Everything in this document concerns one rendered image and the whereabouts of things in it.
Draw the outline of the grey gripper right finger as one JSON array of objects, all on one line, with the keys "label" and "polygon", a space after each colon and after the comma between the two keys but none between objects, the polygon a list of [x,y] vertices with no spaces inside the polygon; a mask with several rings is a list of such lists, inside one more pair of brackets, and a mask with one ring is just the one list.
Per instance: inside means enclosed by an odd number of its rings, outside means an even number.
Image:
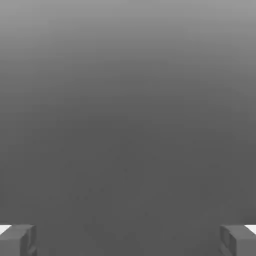
[{"label": "grey gripper right finger", "polygon": [[256,224],[221,225],[221,256],[256,256]]}]

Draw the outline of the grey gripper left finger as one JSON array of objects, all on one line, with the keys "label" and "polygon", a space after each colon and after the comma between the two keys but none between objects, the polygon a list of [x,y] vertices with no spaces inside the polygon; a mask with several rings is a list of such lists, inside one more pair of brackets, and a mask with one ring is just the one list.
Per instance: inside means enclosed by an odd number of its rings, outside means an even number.
[{"label": "grey gripper left finger", "polygon": [[37,227],[0,224],[0,256],[38,256]]}]

